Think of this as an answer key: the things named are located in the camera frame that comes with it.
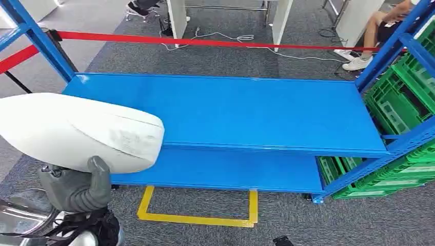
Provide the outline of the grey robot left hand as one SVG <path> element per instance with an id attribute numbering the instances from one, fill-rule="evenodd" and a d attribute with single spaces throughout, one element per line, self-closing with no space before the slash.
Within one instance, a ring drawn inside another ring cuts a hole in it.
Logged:
<path id="1" fill-rule="evenodd" d="M 85 213 L 105 208 L 111 200 L 110 169 L 98 156 L 87 161 L 88 172 L 46 165 L 38 170 L 41 185 L 58 210 Z"/>

